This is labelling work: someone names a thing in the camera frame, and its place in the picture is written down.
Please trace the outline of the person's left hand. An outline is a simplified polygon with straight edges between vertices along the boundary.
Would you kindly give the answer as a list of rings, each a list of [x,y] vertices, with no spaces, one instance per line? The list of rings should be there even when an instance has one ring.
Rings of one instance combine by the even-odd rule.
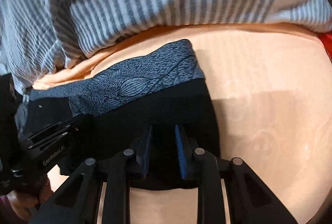
[[[31,221],[33,216],[30,209],[37,204],[43,204],[54,193],[51,190],[48,176],[44,175],[42,179],[42,188],[37,196],[17,191],[1,196],[1,223],[29,223]]]

